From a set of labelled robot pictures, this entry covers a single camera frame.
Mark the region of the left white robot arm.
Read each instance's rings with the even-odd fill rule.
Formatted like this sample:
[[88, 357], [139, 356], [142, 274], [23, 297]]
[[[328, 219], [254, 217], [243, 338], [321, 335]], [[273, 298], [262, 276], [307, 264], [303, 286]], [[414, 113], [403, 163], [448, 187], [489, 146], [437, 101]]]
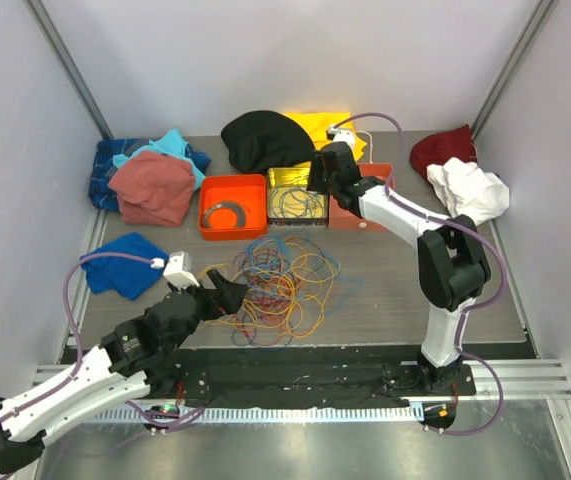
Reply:
[[248, 287], [210, 269], [211, 287], [166, 266], [170, 292], [117, 325], [67, 369], [15, 397], [0, 397], [0, 474], [37, 460], [72, 428], [115, 405], [170, 397], [178, 385], [175, 352], [204, 321], [237, 313]]

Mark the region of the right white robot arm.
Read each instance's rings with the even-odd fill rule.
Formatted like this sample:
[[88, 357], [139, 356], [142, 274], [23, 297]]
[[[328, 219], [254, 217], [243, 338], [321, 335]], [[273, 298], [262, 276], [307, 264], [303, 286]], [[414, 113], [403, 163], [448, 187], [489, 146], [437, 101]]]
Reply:
[[472, 220], [439, 215], [398, 195], [389, 179], [362, 175], [344, 141], [315, 153], [308, 189], [331, 196], [342, 209], [381, 225], [416, 249], [419, 285], [429, 302], [416, 380], [425, 393], [442, 393], [461, 368], [469, 310], [491, 278]]

